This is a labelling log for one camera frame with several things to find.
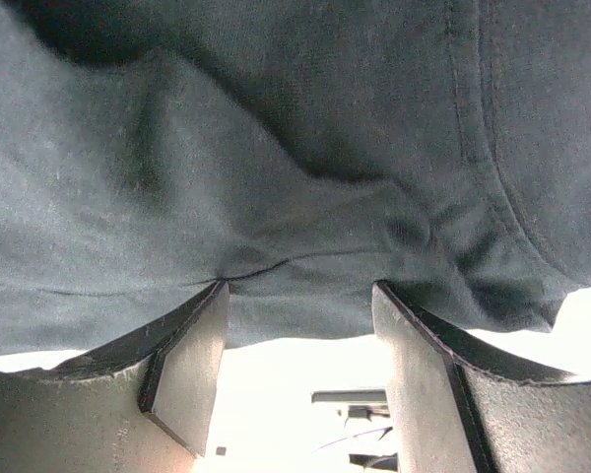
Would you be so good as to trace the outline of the black t-shirt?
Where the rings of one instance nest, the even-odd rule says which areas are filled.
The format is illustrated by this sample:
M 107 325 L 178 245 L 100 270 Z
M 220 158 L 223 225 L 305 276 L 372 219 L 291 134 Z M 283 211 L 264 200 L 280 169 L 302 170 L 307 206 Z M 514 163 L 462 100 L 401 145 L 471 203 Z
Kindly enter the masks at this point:
M 228 343 L 373 283 L 550 331 L 591 287 L 591 1 L 0 1 L 0 355 L 230 284 Z

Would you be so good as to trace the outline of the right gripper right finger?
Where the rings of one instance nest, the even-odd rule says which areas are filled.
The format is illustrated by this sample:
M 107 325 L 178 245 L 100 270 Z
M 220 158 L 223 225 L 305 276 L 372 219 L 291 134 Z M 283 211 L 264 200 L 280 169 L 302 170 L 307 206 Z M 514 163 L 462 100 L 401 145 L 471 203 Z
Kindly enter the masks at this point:
M 575 374 L 532 362 L 404 304 L 384 282 L 371 289 L 376 337 L 387 350 L 387 402 L 398 441 L 401 472 L 495 472 L 488 437 L 466 370 L 479 367 L 455 352 L 441 333 L 466 342 L 479 356 L 495 360 L 485 375 L 508 385 L 553 387 Z

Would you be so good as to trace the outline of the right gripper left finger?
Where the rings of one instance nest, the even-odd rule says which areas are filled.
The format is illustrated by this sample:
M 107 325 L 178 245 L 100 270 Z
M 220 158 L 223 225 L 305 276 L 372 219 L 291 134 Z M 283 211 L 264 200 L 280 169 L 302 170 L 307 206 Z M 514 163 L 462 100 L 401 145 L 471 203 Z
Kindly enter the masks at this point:
M 163 317 L 38 379 L 35 453 L 203 456 L 229 310 L 229 286 L 217 282 Z

